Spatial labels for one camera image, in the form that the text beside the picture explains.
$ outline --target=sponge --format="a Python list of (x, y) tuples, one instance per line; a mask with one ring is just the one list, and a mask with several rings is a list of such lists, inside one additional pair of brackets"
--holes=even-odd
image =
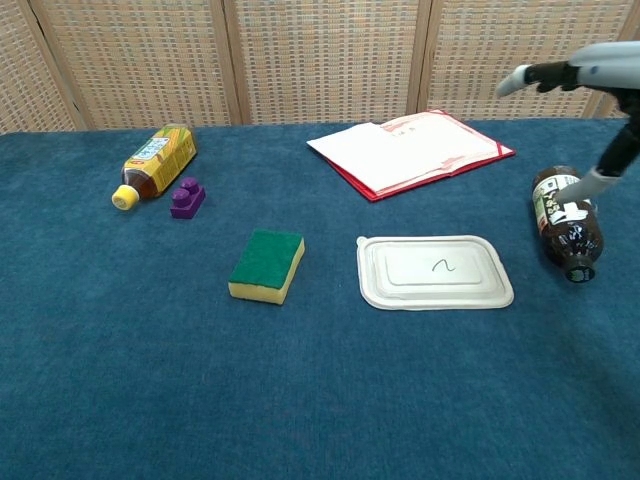
[(229, 279), (232, 297), (282, 305), (304, 254), (297, 233), (254, 230)]

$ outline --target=food container lid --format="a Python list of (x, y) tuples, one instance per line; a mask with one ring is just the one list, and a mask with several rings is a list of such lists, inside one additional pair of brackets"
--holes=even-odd
[(493, 245), (474, 235), (358, 237), (360, 292), (384, 310), (504, 308), (514, 293)]

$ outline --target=yellow label bottle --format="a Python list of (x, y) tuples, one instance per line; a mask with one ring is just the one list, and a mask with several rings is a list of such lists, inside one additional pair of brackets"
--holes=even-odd
[(158, 130), (122, 167), (122, 185), (113, 205), (129, 210), (141, 198), (159, 197), (196, 155), (193, 130), (168, 124)]

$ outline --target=purple toy block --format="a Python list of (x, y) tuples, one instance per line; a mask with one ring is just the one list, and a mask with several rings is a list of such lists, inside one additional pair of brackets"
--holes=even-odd
[(204, 187), (198, 185), (195, 178), (185, 178), (180, 183), (180, 188), (175, 189), (171, 194), (173, 200), (171, 215), (173, 218), (193, 218), (205, 196)]

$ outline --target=open book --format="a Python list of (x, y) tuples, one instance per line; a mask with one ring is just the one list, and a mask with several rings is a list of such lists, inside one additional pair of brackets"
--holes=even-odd
[(371, 201), (515, 155), (443, 110), (362, 123), (307, 144)]

